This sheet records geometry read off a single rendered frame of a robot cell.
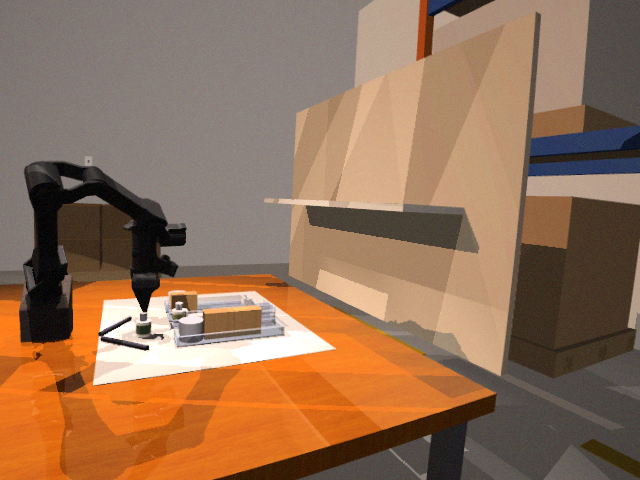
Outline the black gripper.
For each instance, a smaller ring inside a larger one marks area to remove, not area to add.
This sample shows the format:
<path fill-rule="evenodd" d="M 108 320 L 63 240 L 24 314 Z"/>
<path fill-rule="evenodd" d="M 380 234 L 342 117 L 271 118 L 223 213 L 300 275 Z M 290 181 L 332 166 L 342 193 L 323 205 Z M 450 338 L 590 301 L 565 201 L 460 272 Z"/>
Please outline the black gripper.
<path fill-rule="evenodd" d="M 156 248 L 132 248 L 131 285 L 143 313 L 148 312 L 151 294 L 160 286 L 160 278 L 152 273 L 156 256 Z"/>

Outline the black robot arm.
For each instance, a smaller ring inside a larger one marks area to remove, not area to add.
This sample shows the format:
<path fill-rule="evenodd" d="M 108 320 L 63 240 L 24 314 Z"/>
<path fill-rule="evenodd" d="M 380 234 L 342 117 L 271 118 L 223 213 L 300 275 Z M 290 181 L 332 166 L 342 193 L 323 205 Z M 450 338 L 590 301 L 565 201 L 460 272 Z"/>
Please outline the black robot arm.
<path fill-rule="evenodd" d="M 130 220 L 123 229 L 132 230 L 132 248 L 153 249 L 156 242 L 161 247 L 186 243 L 184 223 L 168 224 L 158 202 L 139 198 L 97 167 L 39 161 L 25 166 L 24 176 L 37 237 L 32 257 L 23 264 L 31 307 L 61 302 L 61 281 L 68 275 L 63 245 L 58 246 L 57 213 L 62 204 L 97 196 L 130 215 L 135 221 Z M 83 182 L 63 188 L 61 176 Z"/>

